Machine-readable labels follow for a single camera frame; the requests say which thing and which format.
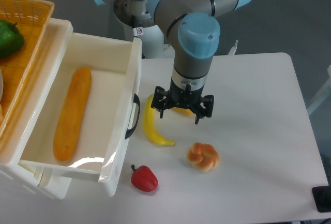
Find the toy food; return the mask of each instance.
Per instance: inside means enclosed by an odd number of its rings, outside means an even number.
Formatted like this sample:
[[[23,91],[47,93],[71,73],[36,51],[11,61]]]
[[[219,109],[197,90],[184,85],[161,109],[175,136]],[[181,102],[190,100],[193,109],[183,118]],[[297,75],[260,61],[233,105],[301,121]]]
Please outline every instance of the toy food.
[[[177,107],[173,107],[172,108],[174,111],[180,113],[180,114],[184,114],[184,115],[191,115],[193,114],[193,112],[189,109],[182,109],[182,108],[177,108]]]
[[[24,44],[24,38],[16,25],[0,20],[0,58],[12,55]]]
[[[155,129],[155,125],[154,125],[155,109],[151,108],[152,99],[153,99],[153,94],[148,97],[146,107],[144,110],[144,117],[143,117],[144,133],[146,137],[149,139],[149,141],[151,141],[156,145],[174,145],[175,144],[174,141],[167,140],[165,137],[159,134],[159,132]]]
[[[0,104],[0,122],[2,122],[3,118],[4,118],[4,116],[2,114],[2,106]]]
[[[201,172],[208,172],[218,167],[220,157],[210,144],[195,143],[187,152],[187,159],[192,166]]]
[[[140,166],[138,169],[131,165],[133,174],[131,176],[131,182],[139,190],[144,192],[151,192],[158,186],[157,178],[154,173],[147,166]]]
[[[58,160],[65,161],[73,156],[90,87],[91,70],[87,67],[77,69],[72,75],[55,131],[53,152]]]

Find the green bell pepper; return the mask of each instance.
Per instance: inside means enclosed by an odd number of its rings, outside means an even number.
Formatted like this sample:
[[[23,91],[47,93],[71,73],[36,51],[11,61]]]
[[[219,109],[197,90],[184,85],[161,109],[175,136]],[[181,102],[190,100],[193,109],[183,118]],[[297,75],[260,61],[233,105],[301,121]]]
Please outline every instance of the green bell pepper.
[[[0,20],[0,58],[12,55],[24,44],[24,37],[16,25]]]

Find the bell pepper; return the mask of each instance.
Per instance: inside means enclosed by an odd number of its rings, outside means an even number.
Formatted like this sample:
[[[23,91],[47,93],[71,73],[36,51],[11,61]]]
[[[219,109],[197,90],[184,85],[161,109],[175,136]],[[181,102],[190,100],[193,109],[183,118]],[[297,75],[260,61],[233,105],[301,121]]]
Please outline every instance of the bell pepper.
[[[0,58],[12,55],[24,44],[24,37],[16,25],[0,20]]]
[[[147,166],[140,166],[138,169],[131,165],[133,174],[131,176],[131,182],[137,189],[144,192],[151,192],[158,186],[158,180],[154,173]]]

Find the black object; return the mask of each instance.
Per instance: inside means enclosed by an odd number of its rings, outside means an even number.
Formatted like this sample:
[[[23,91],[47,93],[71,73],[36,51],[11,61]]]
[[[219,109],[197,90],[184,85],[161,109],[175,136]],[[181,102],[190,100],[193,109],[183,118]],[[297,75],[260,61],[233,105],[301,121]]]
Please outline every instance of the black object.
[[[324,221],[320,222],[320,224],[325,224],[325,223],[327,223],[327,222],[330,221],[330,220],[331,220],[331,218],[329,218],[329,219],[325,219]]]
[[[135,129],[137,128],[137,124],[138,124],[138,120],[139,120],[139,115],[140,115],[140,101],[139,101],[139,97],[138,97],[137,94],[134,94],[133,103],[135,103],[135,104],[138,105],[137,120],[136,120],[136,123],[134,124],[134,126],[131,129],[126,130],[125,139],[130,138],[131,135],[133,134],[133,132],[135,131]]]
[[[331,186],[313,187],[312,194],[320,213],[331,212]]]
[[[160,112],[160,118],[163,117],[163,111],[178,107],[189,109],[195,114],[195,124],[198,124],[199,119],[211,117],[214,106],[214,96],[207,95],[202,97],[203,87],[196,91],[191,91],[191,85],[187,84],[184,89],[175,85],[171,80],[170,89],[165,91],[160,86],[155,87],[154,97],[151,107]]]

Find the cable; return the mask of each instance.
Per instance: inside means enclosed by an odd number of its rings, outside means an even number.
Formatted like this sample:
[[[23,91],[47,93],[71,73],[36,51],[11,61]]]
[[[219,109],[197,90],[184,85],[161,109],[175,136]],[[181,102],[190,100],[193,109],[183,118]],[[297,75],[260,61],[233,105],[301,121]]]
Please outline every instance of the cable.
[[[325,219],[324,221],[322,221],[322,222],[319,223],[319,224],[326,224],[329,220],[331,220],[331,218],[329,218],[329,219]]]
[[[238,45],[238,40],[236,40],[236,43],[231,48],[231,50],[229,51],[228,55],[234,55],[236,53],[236,51],[237,51],[237,45]]]

